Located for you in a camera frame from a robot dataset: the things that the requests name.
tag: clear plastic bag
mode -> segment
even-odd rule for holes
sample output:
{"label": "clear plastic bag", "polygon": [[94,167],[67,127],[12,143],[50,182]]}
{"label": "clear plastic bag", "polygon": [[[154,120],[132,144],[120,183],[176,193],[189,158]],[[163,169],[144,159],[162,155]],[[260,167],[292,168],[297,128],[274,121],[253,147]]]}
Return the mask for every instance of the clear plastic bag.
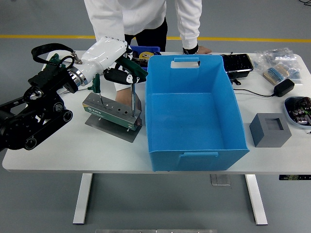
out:
{"label": "clear plastic bag", "polygon": [[295,84],[301,84],[301,77],[299,75],[299,64],[292,50],[289,48],[256,51],[254,58],[254,70],[260,74],[266,73],[271,69],[283,71],[281,76],[283,80],[291,79]]}

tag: blue plastic bin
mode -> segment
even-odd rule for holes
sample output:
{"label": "blue plastic bin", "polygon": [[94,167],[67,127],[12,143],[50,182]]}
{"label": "blue plastic bin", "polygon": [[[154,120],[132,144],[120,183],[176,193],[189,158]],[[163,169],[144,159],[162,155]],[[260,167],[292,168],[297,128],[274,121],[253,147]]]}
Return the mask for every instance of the blue plastic bin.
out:
{"label": "blue plastic bin", "polygon": [[154,171],[227,170],[249,152],[221,56],[153,56],[148,73],[146,128]]}
{"label": "blue plastic bin", "polygon": [[133,51],[137,51],[138,55],[142,52],[160,52],[160,47],[150,47],[150,46],[131,46]]}

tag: white jacket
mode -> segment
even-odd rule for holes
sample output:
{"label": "white jacket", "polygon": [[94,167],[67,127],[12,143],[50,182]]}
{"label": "white jacket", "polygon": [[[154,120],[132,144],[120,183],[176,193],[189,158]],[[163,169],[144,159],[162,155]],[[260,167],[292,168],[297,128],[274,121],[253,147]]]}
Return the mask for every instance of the white jacket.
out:
{"label": "white jacket", "polygon": [[[84,0],[96,40],[109,36],[124,40],[144,29],[159,27],[166,14],[165,0]],[[177,27],[183,47],[193,49],[199,36],[202,0],[175,0]]]}

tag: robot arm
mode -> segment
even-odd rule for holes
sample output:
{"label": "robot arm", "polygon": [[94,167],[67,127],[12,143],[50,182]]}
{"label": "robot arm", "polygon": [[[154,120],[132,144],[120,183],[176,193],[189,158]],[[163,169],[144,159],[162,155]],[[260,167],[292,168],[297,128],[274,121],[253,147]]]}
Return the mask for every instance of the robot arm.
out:
{"label": "robot arm", "polygon": [[[39,58],[39,55],[54,50],[68,50],[71,56],[60,60],[57,64]],[[46,67],[28,80],[31,87],[23,97],[0,105],[0,151],[4,148],[32,150],[73,117],[72,111],[65,108],[57,90],[65,87],[75,93],[78,86],[92,81],[97,73],[104,73],[106,79],[131,84],[146,80],[147,72],[123,55],[127,52],[127,43],[114,38],[103,37],[89,48],[81,60],[75,52],[61,44],[48,44],[32,50],[35,61],[46,63]],[[62,63],[71,59],[70,65]],[[128,72],[110,69],[118,63]],[[19,114],[14,115],[12,108],[27,104]]]}

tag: hand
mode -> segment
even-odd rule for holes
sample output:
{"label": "hand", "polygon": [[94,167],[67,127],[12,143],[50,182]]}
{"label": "hand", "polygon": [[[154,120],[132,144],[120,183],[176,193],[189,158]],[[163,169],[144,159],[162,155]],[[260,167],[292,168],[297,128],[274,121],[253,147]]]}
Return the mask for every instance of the hand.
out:
{"label": "hand", "polygon": [[199,46],[198,54],[208,54],[211,52],[212,52],[212,50],[205,48],[204,46]]}
{"label": "hand", "polygon": [[[123,89],[121,91],[117,91],[116,102],[123,103],[128,106],[132,106],[132,93],[131,88]],[[138,95],[135,93],[135,108],[141,110],[141,102]],[[136,120],[136,125],[141,125],[140,117]]]}

